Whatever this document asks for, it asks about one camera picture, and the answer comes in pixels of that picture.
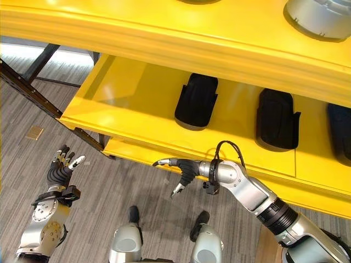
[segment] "yellow panel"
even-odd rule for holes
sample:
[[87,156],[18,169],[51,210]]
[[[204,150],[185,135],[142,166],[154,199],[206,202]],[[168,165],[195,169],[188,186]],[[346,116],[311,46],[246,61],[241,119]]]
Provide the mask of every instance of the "yellow panel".
[[[262,88],[220,79],[208,127],[197,132],[180,127],[174,110],[189,77],[186,71],[104,55],[60,120],[198,158],[212,158],[217,143],[231,140],[240,145],[250,169],[295,175],[294,151],[271,152],[254,141]],[[131,90],[134,94],[126,95]],[[221,157],[237,159],[230,146],[223,149],[227,151]]]
[[[144,163],[148,165],[152,165],[154,162],[160,159],[164,159],[167,157],[176,157],[176,158],[193,158],[192,156],[187,155],[174,155],[164,151],[156,150],[151,147],[141,146],[137,144],[133,144],[130,141],[126,141],[124,139],[111,138],[107,143],[104,154],[118,156],[125,159],[130,159],[139,163]],[[158,168],[174,171],[176,173],[180,173],[180,169],[178,167],[169,167],[167,165],[159,165]],[[206,177],[197,176],[198,179],[207,181]]]
[[0,30],[351,106],[351,38],[299,33],[285,3],[2,0]]
[[327,103],[295,96],[294,104],[295,110],[302,112],[296,178],[351,195],[351,167],[340,164],[333,156]]
[[[153,164],[153,162],[158,159],[175,156],[166,151],[133,144],[129,141],[118,138],[112,138],[109,140],[104,153],[107,155],[131,159],[148,165]],[[193,158],[192,156],[184,155],[176,155],[175,157]],[[178,168],[171,168],[165,165],[158,167],[179,173]],[[252,170],[249,170],[248,173],[250,176],[260,179],[286,202],[351,219],[350,196],[325,191],[318,187],[310,187],[305,185],[303,181],[297,182],[296,180],[273,179],[269,175],[257,173]]]

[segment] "gray cylindrical object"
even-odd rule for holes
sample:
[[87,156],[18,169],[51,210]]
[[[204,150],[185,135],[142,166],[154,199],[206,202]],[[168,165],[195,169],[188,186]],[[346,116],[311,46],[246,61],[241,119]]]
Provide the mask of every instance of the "gray cylindrical object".
[[351,0],[289,0],[284,14],[296,29],[319,40],[351,36]]

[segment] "gray carpet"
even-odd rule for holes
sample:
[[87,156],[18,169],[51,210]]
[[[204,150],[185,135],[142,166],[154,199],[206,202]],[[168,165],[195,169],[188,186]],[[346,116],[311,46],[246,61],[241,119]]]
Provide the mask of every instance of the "gray carpet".
[[[30,64],[20,58],[3,59],[19,72]],[[51,63],[41,76],[55,75],[59,80],[80,84],[89,70]],[[33,86],[61,110],[76,92],[76,88],[44,81],[35,81]],[[224,262],[254,262],[261,224],[225,189],[217,196],[208,196],[202,182],[196,180],[171,200],[169,195],[179,175],[125,159],[110,160],[3,82],[1,96],[0,241],[4,261],[12,258],[30,221],[30,203],[46,190],[46,173],[54,152],[68,144],[77,154],[85,154],[87,161],[73,174],[71,183],[82,195],[66,222],[68,237],[56,249],[51,263],[107,262],[114,231],[127,221],[126,211],[134,204],[141,213],[145,258],[189,262],[193,248],[189,232],[196,216],[205,209],[211,214],[210,224],[222,237]],[[38,141],[25,138],[32,125],[44,128]],[[351,243],[351,220],[297,210]]]

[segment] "black cable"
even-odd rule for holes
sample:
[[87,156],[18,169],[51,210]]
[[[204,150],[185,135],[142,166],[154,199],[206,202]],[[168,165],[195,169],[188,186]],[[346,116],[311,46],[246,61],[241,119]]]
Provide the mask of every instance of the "black cable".
[[236,145],[236,144],[233,143],[232,141],[220,141],[219,144],[217,145],[216,152],[215,152],[215,154],[214,154],[213,159],[218,159],[218,160],[220,160],[220,158],[219,158],[219,150],[220,150],[220,147],[221,147],[225,142],[226,142],[227,144],[230,144],[230,145],[234,148],[234,150],[236,151],[237,155],[239,155],[239,159],[240,159],[241,165],[242,165],[244,168],[246,168],[246,167],[245,167],[244,158],[243,158],[243,156],[242,156],[242,154],[241,154],[241,151],[240,151],[238,145]]

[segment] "robot leg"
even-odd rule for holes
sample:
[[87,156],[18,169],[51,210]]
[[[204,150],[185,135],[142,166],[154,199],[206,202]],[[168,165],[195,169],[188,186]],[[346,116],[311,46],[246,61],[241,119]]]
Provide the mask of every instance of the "robot leg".
[[129,208],[129,223],[118,228],[112,241],[109,263],[136,262],[141,260],[143,235],[138,226],[137,207]]
[[219,234],[207,224],[209,219],[209,213],[203,211],[191,230],[190,239],[195,242],[191,263],[222,263],[223,243]]

